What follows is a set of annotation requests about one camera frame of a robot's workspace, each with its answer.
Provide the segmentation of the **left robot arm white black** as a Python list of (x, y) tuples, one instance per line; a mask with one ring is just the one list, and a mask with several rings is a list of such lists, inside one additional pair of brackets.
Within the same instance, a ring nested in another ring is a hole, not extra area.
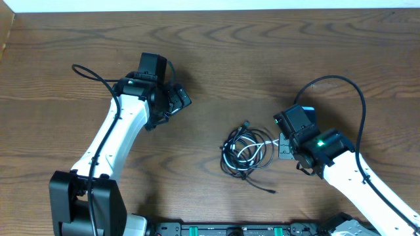
[(89, 148), (68, 172), (56, 171), (49, 182), (55, 235), (154, 235), (148, 220), (129, 214), (119, 179), (131, 147), (142, 129), (158, 125), (192, 101), (183, 86), (165, 80), (173, 65), (159, 54), (142, 53), (138, 69), (121, 79), (105, 80), (85, 66), (78, 75), (101, 82), (112, 99), (106, 118)]

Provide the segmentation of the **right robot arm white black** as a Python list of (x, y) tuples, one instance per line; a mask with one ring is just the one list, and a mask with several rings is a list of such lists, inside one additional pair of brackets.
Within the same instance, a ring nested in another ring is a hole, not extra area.
[(318, 176), (340, 191), (380, 235), (418, 235), (419, 214), (374, 173), (340, 131), (321, 132), (311, 107), (294, 105), (273, 116), (279, 126), (281, 159)]

